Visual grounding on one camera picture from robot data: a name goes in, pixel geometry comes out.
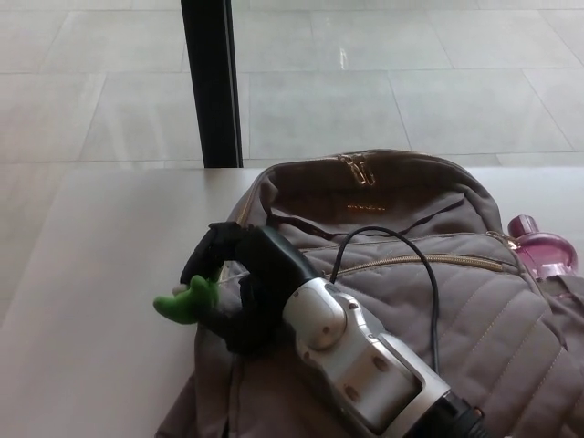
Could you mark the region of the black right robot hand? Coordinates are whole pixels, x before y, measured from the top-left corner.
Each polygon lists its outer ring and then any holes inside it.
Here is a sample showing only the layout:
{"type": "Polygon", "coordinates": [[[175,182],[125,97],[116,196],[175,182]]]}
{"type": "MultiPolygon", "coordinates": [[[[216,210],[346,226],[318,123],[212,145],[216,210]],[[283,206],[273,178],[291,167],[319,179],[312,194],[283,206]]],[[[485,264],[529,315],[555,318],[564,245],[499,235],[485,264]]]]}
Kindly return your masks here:
{"type": "Polygon", "coordinates": [[[252,354],[282,325],[284,307],[297,289],[319,278],[320,273],[275,229],[222,222],[209,225],[180,281],[186,284],[194,276],[208,278],[227,261],[235,261],[247,271],[239,281],[241,308],[231,314],[216,308],[201,309],[195,315],[224,340],[230,352],[252,354]]]}

